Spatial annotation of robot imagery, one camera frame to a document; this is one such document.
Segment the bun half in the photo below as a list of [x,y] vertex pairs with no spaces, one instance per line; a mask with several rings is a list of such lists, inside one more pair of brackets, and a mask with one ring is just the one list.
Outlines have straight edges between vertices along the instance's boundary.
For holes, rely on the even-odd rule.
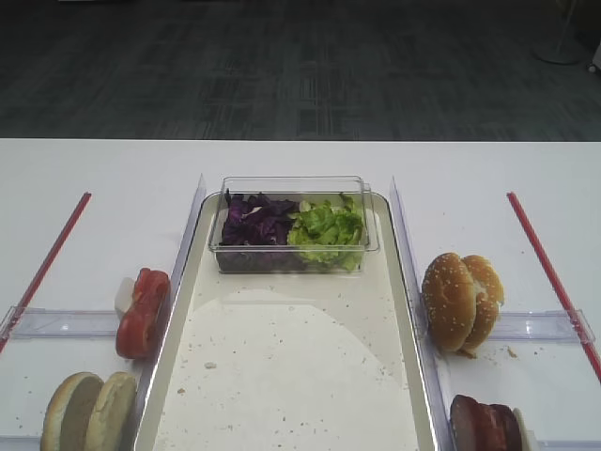
[[46,409],[41,451],[84,449],[88,422],[102,386],[103,380],[91,372],[74,373],[61,382]]
[[90,415],[84,450],[115,451],[119,449],[136,396],[137,382],[129,372],[115,372],[101,387]]

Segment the green lettuce leaves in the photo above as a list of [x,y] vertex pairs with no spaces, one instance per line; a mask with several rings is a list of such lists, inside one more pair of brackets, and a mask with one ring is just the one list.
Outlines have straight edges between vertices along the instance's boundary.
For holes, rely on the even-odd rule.
[[363,219],[354,199],[339,194],[342,205],[334,206],[330,200],[309,202],[302,200],[299,211],[290,213],[293,225],[287,234],[287,244],[307,251],[299,257],[309,266],[327,270],[357,271],[362,253],[343,250],[359,246],[362,242]]

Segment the tomato slice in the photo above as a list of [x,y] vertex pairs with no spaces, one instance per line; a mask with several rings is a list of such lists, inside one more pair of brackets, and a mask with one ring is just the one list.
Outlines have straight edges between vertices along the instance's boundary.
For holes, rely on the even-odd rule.
[[166,272],[142,268],[134,283],[132,307],[138,312],[157,314],[170,288]]
[[142,359],[150,355],[157,341],[158,315],[138,312],[132,305],[119,323],[116,352],[127,359]]

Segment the front tomato slice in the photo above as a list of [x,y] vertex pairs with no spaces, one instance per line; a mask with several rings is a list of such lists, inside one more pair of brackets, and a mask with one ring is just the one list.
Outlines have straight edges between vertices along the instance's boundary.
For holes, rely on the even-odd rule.
[[138,312],[132,305],[119,323],[116,352],[127,359],[142,359],[150,355],[157,341],[158,315]]

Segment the meat patty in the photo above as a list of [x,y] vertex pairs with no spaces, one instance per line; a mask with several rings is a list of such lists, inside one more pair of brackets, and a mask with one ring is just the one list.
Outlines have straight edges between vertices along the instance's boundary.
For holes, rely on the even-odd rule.
[[522,439],[513,412],[501,404],[480,404],[480,450],[521,450]]
[[455,396],[450,408],[450,421],[457,450],[487,450],[483,413],[480,404],[474,398]]

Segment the rear meat patty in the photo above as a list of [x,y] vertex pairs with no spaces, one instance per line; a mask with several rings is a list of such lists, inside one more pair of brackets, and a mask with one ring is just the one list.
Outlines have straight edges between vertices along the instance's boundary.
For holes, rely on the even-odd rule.
[[521,450],[522,439],[513,412],[501,404],[480,404],[480,450]]

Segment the clear plastic salad container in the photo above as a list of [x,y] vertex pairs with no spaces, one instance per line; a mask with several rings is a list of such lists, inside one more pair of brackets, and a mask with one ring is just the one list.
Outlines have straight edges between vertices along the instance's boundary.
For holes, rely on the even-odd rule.
[[305,263],[299,249],[291,245],[221,245],[222,229],[227,217],[225,191],[231,194],[265,194],[273,200],[293,200],[300,203],[330,200],[339,207],[339,194],[351,196],[363,219],[362,242],[343,250],[361,252],[362,261],[369,252],[379,248],[374,197],[371,187],[358,176],[310,177],[227,177],[217,199],[217,207],[208,238],[208,248],[223,273],[333,273],[343,270],[320,271]]

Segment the purple cabbage shreds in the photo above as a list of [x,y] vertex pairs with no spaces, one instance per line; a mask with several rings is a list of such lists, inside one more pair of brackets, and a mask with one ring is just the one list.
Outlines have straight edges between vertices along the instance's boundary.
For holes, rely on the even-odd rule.
[[221,245],[287,245],[287,235],[299,212],[293,200],[273,200],[265,194],[231,194],[225,191],[227,217]]

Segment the metal baking tray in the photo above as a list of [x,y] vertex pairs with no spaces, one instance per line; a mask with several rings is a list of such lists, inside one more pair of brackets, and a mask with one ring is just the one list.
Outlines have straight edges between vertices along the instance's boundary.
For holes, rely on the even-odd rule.
[[431,450],[386,198],[352,274],[223,274],[203,203],[138,450]]

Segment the sesame bun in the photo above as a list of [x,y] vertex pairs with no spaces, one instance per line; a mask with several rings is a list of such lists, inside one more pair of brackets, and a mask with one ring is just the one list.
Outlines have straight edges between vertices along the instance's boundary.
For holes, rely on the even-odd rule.
[[434,343],[444,351],[460,350],[475,321],[476,295],[473,278],[458,254],[439,255],[429,264],[422,297]]
[[476,306],[472,329],[462,350],[474,355],[495,326],[500,307],[504,304],[504,288],[492,263],[486,258],[472,255],[462,261],[473,279]]

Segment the rear sesame bun top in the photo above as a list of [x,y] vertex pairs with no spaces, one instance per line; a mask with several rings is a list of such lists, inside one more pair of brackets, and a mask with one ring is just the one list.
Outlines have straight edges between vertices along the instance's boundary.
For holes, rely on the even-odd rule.
[[495,326],[500,307],[504,304],[504,288],[492,263],[486,258],[472,255],[462,261],[473,279],[476,306],[472,329],[462,350],[474,355]]

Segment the left red tape strip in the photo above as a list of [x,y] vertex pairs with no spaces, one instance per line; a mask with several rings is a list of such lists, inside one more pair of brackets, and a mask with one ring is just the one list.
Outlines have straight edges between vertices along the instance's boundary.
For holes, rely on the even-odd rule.
[[72,229],[76,226],[78,220],[83,214],[85,207],[89,203],[92,194],[90,192],[84,192],[78,201],[76,207],[72,211],[69,216],[69,219],[66,221],[65,225],[62,227],[59,235],[55,239],[52,247],[48,251],[46,257],[42,260],[37,272],[35,273],[33,279],[29,283],[27,289],[25,290],[20,301],[13,307],[9,309],[9,311],[5,314],[4,322],[1,326],[1,347],[0,350],[4,350],[9,339],[10,334],[14,327],[19,323],[23,313],[26,308],[31,303],[34,295],[37,293],[44,277],[46,276],[48,270],[50,270],[53,265],[58,253],[61,251],[63,245],[69,237]]

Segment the red tape strip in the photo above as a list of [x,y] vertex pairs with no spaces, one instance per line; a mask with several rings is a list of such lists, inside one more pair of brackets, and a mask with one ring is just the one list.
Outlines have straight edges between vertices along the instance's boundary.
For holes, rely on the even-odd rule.
[[10,334],[14,327],[19,323],[23,313],[26,308],[31,303],[34,295],[37,293],[44,277],[46,276],[48,270],[50,270],[53,265],[58,253],[61,251],[63,245],[69,237],[72,229],[76,226],[78,220],[83,214],[85,207],[89,203],[92,194],[90,192],[84,192],[78,201],[76,207],[72,211],[69,216],[69,219],[66,221],[65,225],[62,227],[59,235],[55,239],[52,247],[48,251],[46,257],[42,260],[37,272],[35,273],[33,279],[29,283],[27,289],[25,290],[20,301],[13,307],[9,309],[9,311],[5,314],[4,322],[1,326],[1,347],[0,350],[4,350],[9,339]]
[[578,314],[577,309],[571,302],[559,275],[556,273],[547,255],[547,252],[543,244],[540,242],[536,231],[526,214],[526,211],[523,209],[519,199],[517,198],[517,195],[514,192],[510,192],[507,193],[506,196],[547,276],[549,283],[553,287],[553,290],[555,291],[563,310],[566,312],[575,332],[577,333],[580,345],[583,348],[583,351],[593,369],[595,376],[598,380],[600,380],[600,356],[593,344],[592,335],[586,330],[581,316]]

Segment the clear cross divider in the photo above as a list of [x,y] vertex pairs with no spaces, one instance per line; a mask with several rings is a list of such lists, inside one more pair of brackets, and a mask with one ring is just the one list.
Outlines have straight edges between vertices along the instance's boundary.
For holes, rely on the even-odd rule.
[[595,335],[581,310],[502,312],[488,336],[508,342],[593,344]]
[[113,310],[53,310],[10,307],[1,321],[2,339],[112,338],[119,317]]

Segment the bottom left clear divider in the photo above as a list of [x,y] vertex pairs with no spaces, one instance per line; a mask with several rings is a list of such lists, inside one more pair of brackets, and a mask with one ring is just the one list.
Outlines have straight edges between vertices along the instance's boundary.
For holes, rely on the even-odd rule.
[[40,437],[1,436],[0,451],[39,451]]

